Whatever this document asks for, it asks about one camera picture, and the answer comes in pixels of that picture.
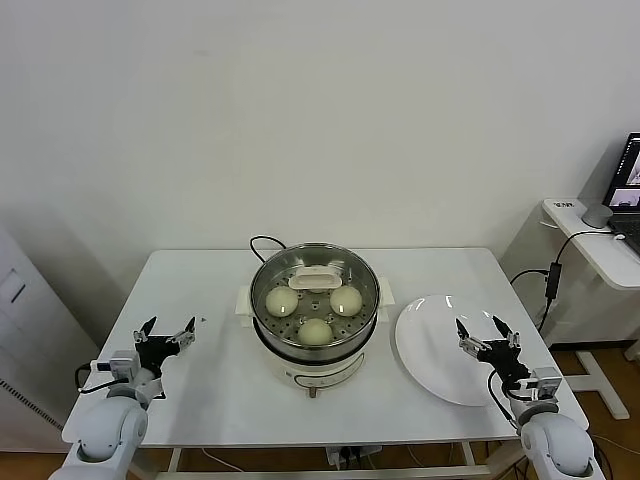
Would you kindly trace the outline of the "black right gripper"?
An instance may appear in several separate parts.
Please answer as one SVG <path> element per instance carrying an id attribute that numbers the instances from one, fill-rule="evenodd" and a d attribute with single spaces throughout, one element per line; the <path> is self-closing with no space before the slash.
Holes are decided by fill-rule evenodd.
<path id="1" fill-rule="evenodd" d="M 520 334 L 497 316 L 492 317 L 501 335 L 500 339 L 485 343 L 471 336 L 459 319 L 456 319 L 459 347 L 468 355 L 476 356 L 481 363 L 491 365 L 506 389 L 519 389 L 520 380 L 530 377 L 529 369 L 519 361 L 521 353 Z"/>

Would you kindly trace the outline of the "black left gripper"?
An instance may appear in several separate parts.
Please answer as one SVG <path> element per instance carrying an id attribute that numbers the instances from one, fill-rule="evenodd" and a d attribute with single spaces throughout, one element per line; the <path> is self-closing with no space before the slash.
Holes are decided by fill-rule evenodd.
<path id="1" fill-rule="evenodd" d="M 161 376 L 163 362 L 170 356 L 177 356 L 179 350 L 185 350 L 195 341 L 196 317 L 192 317 L 185 328 L 172 337 L 149 337 L 155 323 L 156 317 L 144 322 L 133 332 L 133 339 L 141 367 L 154 376 Z"/>

